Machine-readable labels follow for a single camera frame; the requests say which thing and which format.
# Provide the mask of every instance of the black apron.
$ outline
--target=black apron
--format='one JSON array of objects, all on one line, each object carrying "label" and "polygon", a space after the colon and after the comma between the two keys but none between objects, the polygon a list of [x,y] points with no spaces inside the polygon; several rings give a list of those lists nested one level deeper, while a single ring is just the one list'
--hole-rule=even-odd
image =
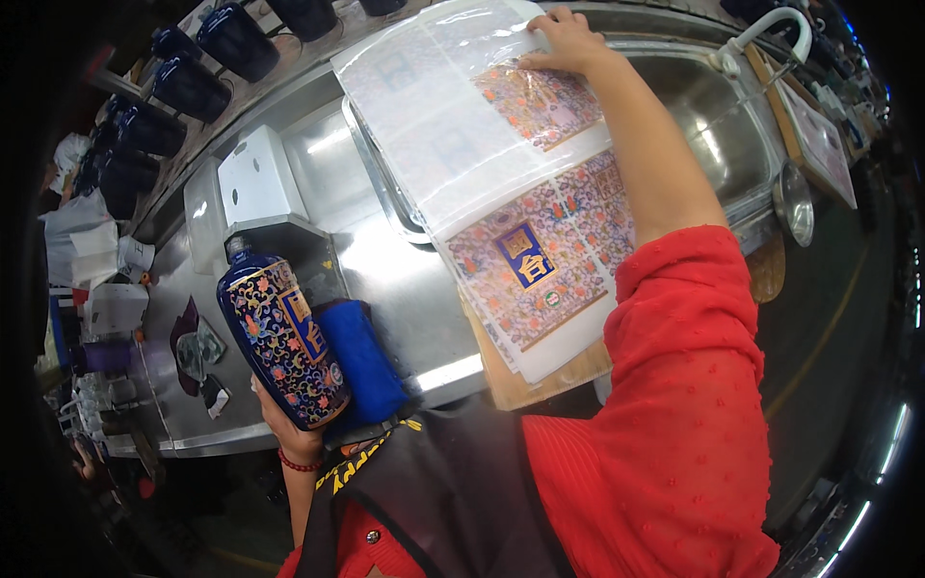
[{"label": "black apron", "polygon": [[337,575],[345,501],[428,578],[573,577],[539,500],[521,418],[473,404],[420,412],[318,478],[297,578]]}]

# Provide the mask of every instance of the red shirt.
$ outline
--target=red shirt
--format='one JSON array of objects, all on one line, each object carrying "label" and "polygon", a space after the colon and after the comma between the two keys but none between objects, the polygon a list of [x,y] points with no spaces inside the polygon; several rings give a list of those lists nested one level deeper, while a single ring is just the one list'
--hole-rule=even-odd
[{"label": "red shirt", "polygon": [[[767,426],[755,345],[758,307],[729,230],[647,243],[617,271],[604,326],[613,391],[591,420],[525,416],[546,514],[580,576],[763,577],[778,546],[761,532]],[[378,542],[366,534],[377,530]],[[292,576],[302,549],[279,572]],[[339,578],[424,573],[356,504],[338,542]]]}]

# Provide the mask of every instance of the running water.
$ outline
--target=running water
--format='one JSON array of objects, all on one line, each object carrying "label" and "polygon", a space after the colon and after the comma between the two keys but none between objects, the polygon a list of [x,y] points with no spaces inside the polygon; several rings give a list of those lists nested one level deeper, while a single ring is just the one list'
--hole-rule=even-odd
[{"label": "running water", "polygon": [[771,87],[771,85],[772,85],[774,82],[776,82],[776,81],[782,79],[782,78],[785,77],[787,74],[789,74],[790,72],[792,72],[792,71],[796,68],[796,66],[797,66],[798,64],[799,64],[799,63],[798,63],[796,60],[794,60],[794,59],[787,60],[787,62],[781,67],[781,69],[778,70],[777,72],[775,72],[774,74],[772,74],[772,75],[771,75],[771,78],[768,79],[767,82],[765,82],[764,84],[762,84],[756,91],[752,92],[751,94],[746,94],[745,96],[739,98],[739,100],[736,101],[734,105],[730,106],[725,112],[723,112],[723,113],[720,114],[718,117],[716,117],[716,118],[714,118],[713,120],[711,120],[709,123],[706,123],[705,126],[702,126],[702,127],[701,127],[700,125],[701,125],[702,123],[701,123],[701,122],[698,122],[698,123],[697,123],[697,132],[695,132],[694,134],[688,136],[688,137],[687,137],[687,142],[688,142],[688,143],[693,142],[694,139],[696,139],[697,137],[699,137],[700,135],[702,135],[704,132],[707,132],[708,130],[712,129],[712,128],[715,127],[716,125],[718,125],[718,124],[720,124],[721,122],[723,122],[723,120],[725,120],[726,118],[729,118],[729,117],[731,117],[733,114],[737,113],[743,106],[745,106],[746,104],[748,104],[749,102],[751,102],[753,99],[758,98],[759,96],[762,96],[765,92],[768,91],[768,89]]}]

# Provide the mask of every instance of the faucet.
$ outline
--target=faucet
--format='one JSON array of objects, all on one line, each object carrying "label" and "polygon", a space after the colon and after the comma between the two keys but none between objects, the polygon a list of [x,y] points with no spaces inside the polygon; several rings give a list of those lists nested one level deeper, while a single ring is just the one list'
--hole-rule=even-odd
[{"label": "faucet", "polygon": [[730,79],[737,79],[741,70],[735,62],[735,57],[741,55],[748,43],[755,40],[759,34],[777,22],[787,19],[796,20],[800,27],[800,36],[796,39],[796,46],[791,51],[791,57],[800,63],[806,63],[807,57],[809,57],[809,47],[812,45],[812,30],[809,27],[807,17],[803,16],[803,13],[799,10],[791,7],[774,8],[759,18],[742,34],[735,38],[730,38],[729,42],[724,44],[720,50],[709,55],[709,63]]}]

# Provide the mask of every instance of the blue cloth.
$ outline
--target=blue cloth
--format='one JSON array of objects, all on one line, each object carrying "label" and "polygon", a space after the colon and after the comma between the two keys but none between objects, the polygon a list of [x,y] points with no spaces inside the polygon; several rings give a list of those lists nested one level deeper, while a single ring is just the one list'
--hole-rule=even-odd
[{"label": "blue cloth", "polygon": [[401,380],[364,315],[359,301],[334,305],[315,316],[350,386],[352,399],[325,437],[384,422],[408,400]]}]

